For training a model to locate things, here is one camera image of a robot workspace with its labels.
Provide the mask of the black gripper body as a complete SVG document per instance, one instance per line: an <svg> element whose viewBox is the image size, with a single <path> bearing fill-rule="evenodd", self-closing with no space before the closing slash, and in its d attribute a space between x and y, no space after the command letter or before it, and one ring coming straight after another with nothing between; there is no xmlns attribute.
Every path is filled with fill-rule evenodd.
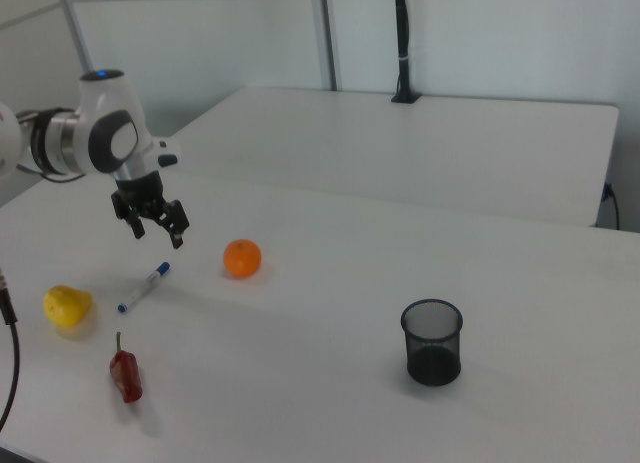
<svg viewBox="0 0 640 463"><path fill-rule="evenodd" d="M111 195L118 219L162 219L183 214L178 200L167 201L163 196L163 182L158 170L134 180L117 180Z"/></svg>

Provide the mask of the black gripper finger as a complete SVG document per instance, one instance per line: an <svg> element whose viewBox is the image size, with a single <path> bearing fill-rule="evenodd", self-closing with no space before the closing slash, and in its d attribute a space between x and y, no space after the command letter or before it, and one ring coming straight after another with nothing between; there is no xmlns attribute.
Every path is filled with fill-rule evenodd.
<svg viewBox="0 0 640 463"><path fill-rule="evenodd" d="M125 221L131 228L136 239L141 239L145 235L144 225L140 219L138 212L134 208L129 207L127 209Z"/></svg>
<svg viewBox="0 0 640 463"><path fill-rule="evenodd" d="M180 201L171 201L163 205L163 211L162 226L168 232L172 246L180 248L184 232L190 226L184 208Z"/></svg>

